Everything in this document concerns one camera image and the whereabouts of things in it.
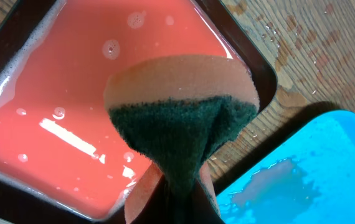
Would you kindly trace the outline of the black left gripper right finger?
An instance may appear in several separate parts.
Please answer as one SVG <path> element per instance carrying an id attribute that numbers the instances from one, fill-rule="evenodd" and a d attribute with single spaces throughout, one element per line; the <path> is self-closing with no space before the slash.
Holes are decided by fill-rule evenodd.
<path id="1" fill-rule="evenodd" d="M 198 180 L 196 180 L 191 194 L 191 217 L 189 218 L 189 223 L 224 224 Z"/>

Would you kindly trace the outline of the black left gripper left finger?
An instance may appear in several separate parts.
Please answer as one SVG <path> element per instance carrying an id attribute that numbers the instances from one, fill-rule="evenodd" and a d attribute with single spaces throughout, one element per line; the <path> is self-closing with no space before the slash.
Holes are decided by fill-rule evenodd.
<path id="1" fill-rule="evenodd" d="M 176 200 L 164 176 L 157 183 L 144 209 L 138 215 L 139 224 L 175 223 Z"/>

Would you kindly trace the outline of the dark red sponge tray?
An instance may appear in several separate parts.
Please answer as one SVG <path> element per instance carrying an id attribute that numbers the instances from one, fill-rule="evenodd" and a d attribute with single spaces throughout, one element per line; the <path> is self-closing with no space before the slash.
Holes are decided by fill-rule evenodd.
<path id="1" fill-rule="evenodd" d="M 0 27 L 0 217 L 104 220 L 150 165 L 103 106 L 110 75 L 177 54 L 242 59 L 266 107 L 277 77 L 219 1 L 19 1 Z"/>

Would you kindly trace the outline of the teal plastic tray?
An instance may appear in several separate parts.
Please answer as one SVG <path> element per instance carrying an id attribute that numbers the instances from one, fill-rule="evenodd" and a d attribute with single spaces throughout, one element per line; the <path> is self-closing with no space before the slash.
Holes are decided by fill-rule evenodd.
<path id="1" fill-rule="evenodd" d="M 355 113 L 312 119 L 217 196 L 241 224 L 355 224 Z"/>

